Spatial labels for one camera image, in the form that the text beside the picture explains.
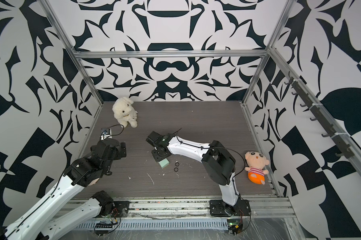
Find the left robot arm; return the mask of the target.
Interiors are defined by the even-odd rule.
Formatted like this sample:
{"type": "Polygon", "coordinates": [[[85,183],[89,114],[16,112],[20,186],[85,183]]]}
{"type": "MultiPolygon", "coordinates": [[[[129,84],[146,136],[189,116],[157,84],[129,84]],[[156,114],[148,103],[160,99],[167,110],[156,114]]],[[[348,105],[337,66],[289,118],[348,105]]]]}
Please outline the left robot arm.
{"type": "Polygon", "coordinates": [[[56,185],[30,210],[9,226],[0,227],[0,240],[56,240],[91,218],[111,214],[114,200],[100,191],[76,209],[53,219],[84,188],[110,176],[113,161],[125,157],[124,142],[111,138],[99,141],[89,154],[67,167],[56,185]]]}

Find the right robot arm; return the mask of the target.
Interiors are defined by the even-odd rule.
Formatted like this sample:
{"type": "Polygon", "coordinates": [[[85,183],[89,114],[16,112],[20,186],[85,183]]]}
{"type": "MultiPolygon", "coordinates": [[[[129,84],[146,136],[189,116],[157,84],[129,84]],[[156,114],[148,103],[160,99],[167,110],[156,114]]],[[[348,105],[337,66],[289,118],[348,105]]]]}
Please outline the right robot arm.
{"type": "Polygon", "coordinates": [[[220,186],[222,201],[232,207],[237,204],[240,194],[235,184],[236,160],[219,141],[197,143],[180,138],[177,133],[151,132],[146,142],[154,147],[151,154],[158,163],[171,155],[202,163],[210,179],[220,186]]]}

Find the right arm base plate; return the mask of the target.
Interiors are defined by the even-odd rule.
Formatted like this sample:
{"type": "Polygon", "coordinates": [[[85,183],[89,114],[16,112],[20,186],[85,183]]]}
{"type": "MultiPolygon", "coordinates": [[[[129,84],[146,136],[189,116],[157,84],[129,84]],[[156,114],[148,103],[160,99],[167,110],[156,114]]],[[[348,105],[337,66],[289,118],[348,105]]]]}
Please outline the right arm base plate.
{"type": "Polygon", "coordinates": [[[222,200],[210,200],[209,205],[212,217],[243,217],[251,215],[248,200],[238,199],[234,206],[228,205],[222,200]]]}

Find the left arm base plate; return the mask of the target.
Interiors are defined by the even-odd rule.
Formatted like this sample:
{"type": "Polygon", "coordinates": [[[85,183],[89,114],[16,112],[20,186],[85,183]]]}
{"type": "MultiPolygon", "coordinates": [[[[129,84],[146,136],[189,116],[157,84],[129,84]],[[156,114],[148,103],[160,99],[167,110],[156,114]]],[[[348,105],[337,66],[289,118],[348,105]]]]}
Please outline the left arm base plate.
{"type": "Polygon", "coordinates": [[[110,216],[111,218],[126,217],[129,212],[130,201],[114,201],[106,203],[100,211],[101,216],[110,216]]]}

